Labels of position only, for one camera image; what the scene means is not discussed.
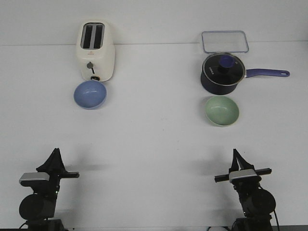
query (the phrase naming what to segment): plastic container lid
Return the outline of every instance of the plastic container lid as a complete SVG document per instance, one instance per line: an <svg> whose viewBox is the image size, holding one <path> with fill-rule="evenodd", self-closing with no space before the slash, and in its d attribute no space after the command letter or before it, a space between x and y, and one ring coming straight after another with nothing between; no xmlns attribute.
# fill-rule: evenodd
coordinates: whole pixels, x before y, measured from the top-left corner
<svg viewBox="0 0 308 231"><path fill-rule="evenodd" d="M249 51L246 35L241 30L202 32L205 53L247 53Z"/></svg>

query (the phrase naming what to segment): toaster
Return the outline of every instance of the toaster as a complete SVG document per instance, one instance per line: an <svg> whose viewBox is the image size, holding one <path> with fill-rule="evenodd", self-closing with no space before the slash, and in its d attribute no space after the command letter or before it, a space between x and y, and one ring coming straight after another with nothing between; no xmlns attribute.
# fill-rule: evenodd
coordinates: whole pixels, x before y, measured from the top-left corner
<svg viewBox="0 0 308 231"><path fill-rule="evenodd" d="M76 56L85 80L109 80L115 66L110 26L103 20L84 22L79 30Z"/></svg>

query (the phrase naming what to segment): white tabletop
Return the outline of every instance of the white tabletop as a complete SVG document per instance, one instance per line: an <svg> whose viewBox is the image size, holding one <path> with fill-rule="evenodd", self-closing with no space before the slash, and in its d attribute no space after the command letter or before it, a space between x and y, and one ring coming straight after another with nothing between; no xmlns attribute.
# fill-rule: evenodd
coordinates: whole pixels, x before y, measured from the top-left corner
<svg viewBox="0 0 308 231"><path fill-rule="evenodd" d="M204 114L200 44L117 45L107 100L85 110L74 46L0 47L0 226L18 227L32 191L18 180L59 147L68 171L56 218L66 227L204 227L243 216L227 174L233 148L256 168L281 225L307 224L308 43L250 43L247 69L290 77L244 79L228 97L240 108L229 127Z"/></svg>

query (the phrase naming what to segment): purple handle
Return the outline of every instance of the purple handle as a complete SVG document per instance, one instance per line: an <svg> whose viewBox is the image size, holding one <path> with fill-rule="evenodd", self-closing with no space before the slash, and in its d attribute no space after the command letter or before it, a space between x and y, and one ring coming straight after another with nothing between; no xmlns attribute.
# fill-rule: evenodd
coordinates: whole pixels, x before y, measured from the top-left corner
<svg viewBox="0 0 308 231"><path fill-rule="evenodd" d="M272 70L272 69L249 69L246 70L246 77L253 76L279 76L279 77L288 77L290 72L283 70Z"/></svg>

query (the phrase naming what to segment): purple lid knob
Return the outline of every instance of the purple lid knob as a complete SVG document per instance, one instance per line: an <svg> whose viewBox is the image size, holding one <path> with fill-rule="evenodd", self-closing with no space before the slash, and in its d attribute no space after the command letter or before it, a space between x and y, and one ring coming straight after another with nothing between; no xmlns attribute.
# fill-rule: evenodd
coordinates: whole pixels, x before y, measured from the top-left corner
<svg viewBox="0 0 308 231"><path fill-rule="evenodd" d="M220 57L219 65L224 68L231 68L234 66L235 60L232 56L228 54L224 54Z"/></svg>

